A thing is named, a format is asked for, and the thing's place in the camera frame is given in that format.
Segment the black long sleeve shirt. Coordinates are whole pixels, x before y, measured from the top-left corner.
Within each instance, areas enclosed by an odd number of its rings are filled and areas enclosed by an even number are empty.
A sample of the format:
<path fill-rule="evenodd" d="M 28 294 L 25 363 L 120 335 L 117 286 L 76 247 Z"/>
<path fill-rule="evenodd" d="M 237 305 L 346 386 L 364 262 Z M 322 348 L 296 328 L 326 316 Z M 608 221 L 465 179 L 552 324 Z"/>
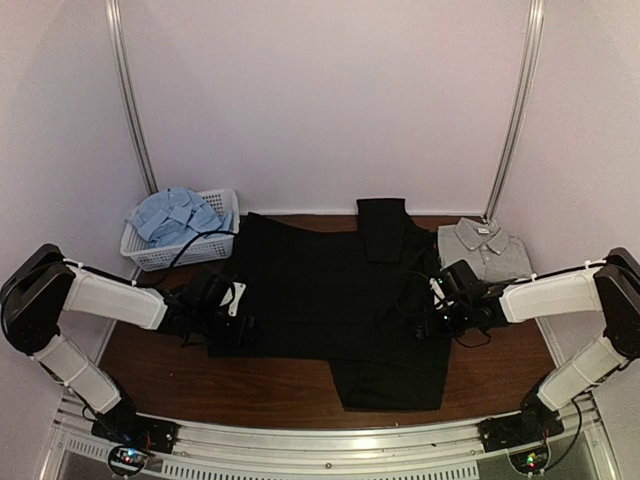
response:
<path fill-rule="evenodd" d="M 414 331 L 439 269 L 431 255 L 436 238 L 400 198 L 361 199 L 357 208 L 353 232 L 314 232 L 249 214 L 224 273 L 247 286 L 241 313 L 256 320 L 260 338 L 208 353 L 325 360 L 347 409 L 436 410 L 451 343 L 419 340 Z"/>

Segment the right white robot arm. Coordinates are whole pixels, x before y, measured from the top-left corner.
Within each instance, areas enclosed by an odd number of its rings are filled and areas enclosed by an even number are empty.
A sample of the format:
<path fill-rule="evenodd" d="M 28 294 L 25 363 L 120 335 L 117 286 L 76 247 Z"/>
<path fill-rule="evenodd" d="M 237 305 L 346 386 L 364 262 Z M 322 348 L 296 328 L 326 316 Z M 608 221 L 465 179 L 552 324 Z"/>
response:
<path fill-rule="evenodd" d="M 430 299 L 415 317 L 420 339 L 456 339 L 469 329 L 489 334 L 529 320 L 600 322 L 523 399 L 512 423 L 519 440 L 535 440 L 553 414 L 639 358 L 639 262 L 623 247 L 579 266 L 497 281 L 479 279 L 460 260 L 428 284 Z"/>

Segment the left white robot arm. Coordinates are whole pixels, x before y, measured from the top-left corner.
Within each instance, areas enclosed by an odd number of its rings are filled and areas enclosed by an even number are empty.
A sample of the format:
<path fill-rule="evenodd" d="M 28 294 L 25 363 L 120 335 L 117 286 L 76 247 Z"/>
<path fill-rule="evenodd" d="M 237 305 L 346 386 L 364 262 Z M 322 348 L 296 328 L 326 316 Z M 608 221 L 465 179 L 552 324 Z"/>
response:
<path fill-rule="evenodd" d="M 203 270 L 186 285 L 165 289 L 137 283 L 66 257 L 41 245 L 1 289 L 1 325 L 8 342 L 53 374 L 123 444 L 137 442 L 144 424 L 127 406 L 123 389 L 101 370 L 67 329 L 82 319 L 112 321 L 140 330 L 192 337 L 211 347 L 242 347 L 258 327 L 241 313 L 243 283 Z"/>

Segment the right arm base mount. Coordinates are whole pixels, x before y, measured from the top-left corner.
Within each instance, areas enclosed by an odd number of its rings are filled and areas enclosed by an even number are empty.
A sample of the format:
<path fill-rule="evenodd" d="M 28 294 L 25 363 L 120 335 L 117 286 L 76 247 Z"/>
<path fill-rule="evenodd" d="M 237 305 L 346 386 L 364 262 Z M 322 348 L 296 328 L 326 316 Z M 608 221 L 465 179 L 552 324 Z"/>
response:
<path fill-rule="evenodd" d="M 564 432 L 557 410 L 550 410 L 538 398 L 540 379 L 526 394 L 517 413 L 490 417 L 478 424 L 478 433 L 486 453 L 515 449 L 511 465 L 518 473 L 542 474 L 551 462 L 549 439 Z"/>

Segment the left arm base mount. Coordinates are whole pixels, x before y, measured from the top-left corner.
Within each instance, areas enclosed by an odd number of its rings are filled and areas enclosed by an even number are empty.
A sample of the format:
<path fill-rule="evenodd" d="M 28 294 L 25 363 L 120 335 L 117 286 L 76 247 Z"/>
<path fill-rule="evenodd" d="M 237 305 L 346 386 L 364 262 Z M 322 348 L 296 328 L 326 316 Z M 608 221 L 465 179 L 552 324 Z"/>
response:
<path fill-rule="evenodd" d="M 84 405 L 83 413 L 86 412 L 91 413 L 92 435 L 114 443 L 106 462 L 116 477 L 129 479 L 138 475 L 158 454 L 171 454 L 174 450 L 178 425 L 140 415 L 124 394 L 106 413 L 89 403 Z"/>

